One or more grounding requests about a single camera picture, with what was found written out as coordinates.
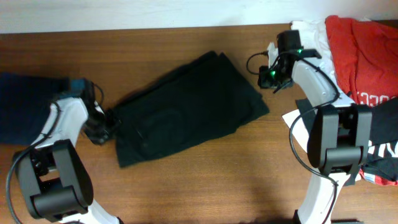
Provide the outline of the black shorts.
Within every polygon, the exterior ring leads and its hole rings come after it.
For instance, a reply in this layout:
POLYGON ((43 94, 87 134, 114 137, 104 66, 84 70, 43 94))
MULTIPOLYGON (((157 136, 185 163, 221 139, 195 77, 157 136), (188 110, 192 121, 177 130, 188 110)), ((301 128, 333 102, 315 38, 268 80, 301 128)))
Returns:
POLYGON ((225 54, 210 51, 113 108, 116 154, 127 167, 234 133, 269 113, 225 54))

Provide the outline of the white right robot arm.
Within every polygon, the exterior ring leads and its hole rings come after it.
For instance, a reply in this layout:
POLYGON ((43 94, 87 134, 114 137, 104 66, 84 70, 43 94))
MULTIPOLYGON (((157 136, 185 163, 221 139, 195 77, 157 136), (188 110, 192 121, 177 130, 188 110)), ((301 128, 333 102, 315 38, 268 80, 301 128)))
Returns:
POLYGON ((345 185, 351 185, 366 162, 372 113, 368 106, 357 105, 343 97, 331 76, 319 66, 321 56, 315 49, 286 52, 269 50, 267 70, 259 81, 267 80, 278 90, 296 83, 304 91, 311 108, 300 113, 289 128, 289 141, 299 120, 314 115, 308 134, 309 164, 299 163, 312 176, 307 194, 293 216, 293 223, 331 223, 331 213, 345 185))

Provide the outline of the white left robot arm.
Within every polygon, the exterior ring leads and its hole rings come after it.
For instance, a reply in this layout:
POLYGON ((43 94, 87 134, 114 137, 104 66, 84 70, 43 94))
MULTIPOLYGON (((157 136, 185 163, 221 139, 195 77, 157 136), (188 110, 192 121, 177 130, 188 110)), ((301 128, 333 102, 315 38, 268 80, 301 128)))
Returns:
POLYGON ((122 224, 95 199, 93 184, 76 149, 81 132, 96 145, 110 140, 121 124, 103 110, 95 97, 100 87, 85 79, 72 80, 65 93, 50 102, 41 134, 14 154, 6 176, 6 202, 15 223, 11 179, 17 177, 27 210, 34 219, 51 223, 122 224))

